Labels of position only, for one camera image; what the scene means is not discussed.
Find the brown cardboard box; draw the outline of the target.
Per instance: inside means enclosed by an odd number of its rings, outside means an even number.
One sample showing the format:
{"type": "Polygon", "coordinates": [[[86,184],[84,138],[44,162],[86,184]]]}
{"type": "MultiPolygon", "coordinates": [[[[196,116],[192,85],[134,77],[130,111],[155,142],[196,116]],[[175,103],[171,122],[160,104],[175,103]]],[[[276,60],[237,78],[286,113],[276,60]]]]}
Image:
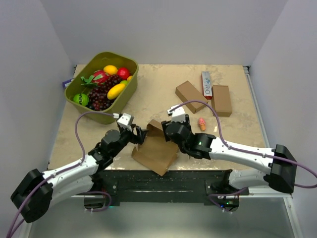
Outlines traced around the brown cardboard box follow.
{"type": "Polygon", "coordinates": [[[160,122],[151,120],[147,130],[143,144],[135,147],[131,156],[149,170],[163,176],[176,160],[178,146],[171,141],[166,142],[160,122]]]}

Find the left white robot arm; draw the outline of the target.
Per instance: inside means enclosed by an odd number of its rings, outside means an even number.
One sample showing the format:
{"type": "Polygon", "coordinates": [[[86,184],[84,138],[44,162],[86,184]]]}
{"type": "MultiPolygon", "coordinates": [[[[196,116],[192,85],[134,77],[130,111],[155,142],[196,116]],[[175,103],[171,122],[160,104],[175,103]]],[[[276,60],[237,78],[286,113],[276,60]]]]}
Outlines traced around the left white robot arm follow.
{"type": "Polygon", "coordinates": [[[49,209],[53,197],[71,183],[88,178],[85,189],[91,194],[98,194],[103,183],[92,178],[113,163],[113,159],[128,144],[143,144],[148,133],[133,124],[132,129],[109,130],[96,146],[85,155],[68,165],[55,170],[40,172],[29,171],[10,199],[22,215],[25,222],[32,223],[41,218],[49,209]]]}

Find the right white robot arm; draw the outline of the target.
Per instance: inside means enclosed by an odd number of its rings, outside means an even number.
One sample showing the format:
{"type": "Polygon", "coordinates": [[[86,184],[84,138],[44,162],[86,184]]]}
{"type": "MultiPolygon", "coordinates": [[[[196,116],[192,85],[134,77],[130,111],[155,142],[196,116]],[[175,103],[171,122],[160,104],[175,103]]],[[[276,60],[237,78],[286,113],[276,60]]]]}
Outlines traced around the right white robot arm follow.
{"type": "Polygon", "coordinates": [[[214,159],[247,166],[246,170],[232,170],[220,184],[219,190],[227,195],[250,186],[269,186],[291,194],[295,187],[296,160],[286,146],[277,144],[274,149],[257,148],[226,142],[206,133],[193,133],[189,116],[185,121],[161,123],[166,141],[172,141],[181,153],[195,159],[214,159]]]}

